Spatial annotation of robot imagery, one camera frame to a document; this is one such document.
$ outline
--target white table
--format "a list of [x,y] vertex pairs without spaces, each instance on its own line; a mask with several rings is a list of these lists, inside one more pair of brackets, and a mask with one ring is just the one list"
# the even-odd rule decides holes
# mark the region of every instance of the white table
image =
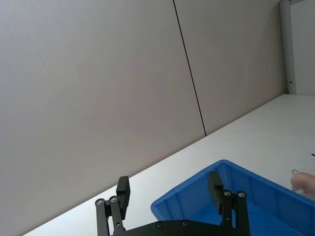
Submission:
[[[131,177],[124,226],[128,230],[156,221],[150,210],[154,200],[218,160],[230,160],[290,188],[292,169],[315,170],[311,153],[315,153],[315,96],[282,95]],[[96,236],[94,202],[115,195],[115,189],[99,194],[25,236]]]

